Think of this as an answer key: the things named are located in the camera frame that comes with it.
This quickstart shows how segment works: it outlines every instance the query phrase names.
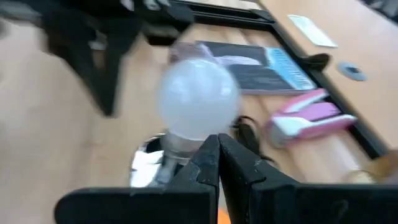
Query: white frosted light bulb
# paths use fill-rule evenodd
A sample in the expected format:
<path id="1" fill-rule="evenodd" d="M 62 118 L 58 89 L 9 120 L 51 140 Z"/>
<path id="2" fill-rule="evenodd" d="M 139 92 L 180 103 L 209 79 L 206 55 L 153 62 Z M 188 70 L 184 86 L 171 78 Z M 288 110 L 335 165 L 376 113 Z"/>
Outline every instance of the white frosted light bulb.
<path id="1" fill-rule="evenodd" d="M 166 71 L 157 100 L 170 133 L 201 141 L 228 130 L 239 113 L 240 91 L 222 65 L 190 58 Z"/>

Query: orange object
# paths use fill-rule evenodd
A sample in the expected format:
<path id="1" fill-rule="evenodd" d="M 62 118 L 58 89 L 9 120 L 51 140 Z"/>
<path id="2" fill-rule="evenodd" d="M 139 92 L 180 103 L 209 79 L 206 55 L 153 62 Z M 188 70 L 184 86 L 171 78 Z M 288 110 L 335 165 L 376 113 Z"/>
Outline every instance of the orange object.
<path id="1" fill-rule="evenodd" d="M 229 215 L 222 209 L 218 209 L 218 224 L 231 224 L 231 220 L 229 220 Z"/>

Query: book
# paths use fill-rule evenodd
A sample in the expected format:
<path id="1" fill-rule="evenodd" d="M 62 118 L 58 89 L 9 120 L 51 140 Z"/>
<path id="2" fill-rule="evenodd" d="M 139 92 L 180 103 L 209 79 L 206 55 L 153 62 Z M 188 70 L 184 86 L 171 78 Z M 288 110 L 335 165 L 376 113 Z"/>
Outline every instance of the book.
<path id="1" fill-rule="evenodd" d="M 299 95 L 317 86 L 281 48 L 196 41 L 225 66 L 247 95 Z"/>

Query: grey circular object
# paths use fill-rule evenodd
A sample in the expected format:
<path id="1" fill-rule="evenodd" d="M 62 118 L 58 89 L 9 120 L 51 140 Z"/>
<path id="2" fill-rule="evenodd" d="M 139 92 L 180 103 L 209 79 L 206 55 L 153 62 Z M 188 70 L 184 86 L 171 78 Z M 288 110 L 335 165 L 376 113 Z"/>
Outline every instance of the grey circular object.
<path id="1" fill-rule="evenodd" d="M 347 78 L 355 81 L 366 81 L 366 75 L 355 65 L 348 62 L 340 62 L 338 70 Z"/>

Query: stapler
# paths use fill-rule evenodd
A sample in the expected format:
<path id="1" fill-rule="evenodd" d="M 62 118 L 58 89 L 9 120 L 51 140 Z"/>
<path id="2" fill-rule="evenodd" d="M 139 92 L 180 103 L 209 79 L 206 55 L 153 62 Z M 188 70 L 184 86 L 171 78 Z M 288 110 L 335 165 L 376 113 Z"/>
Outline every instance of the stapler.
<path id="1" fill-rule="evenodd" d="M 357 119 L 329 102 L 319 102 L 328 96 L 320 88 L 292 98 L 266 124 L 271 144 L 283 148 L 300 139 L 309 139 L 347 128 Z"/>

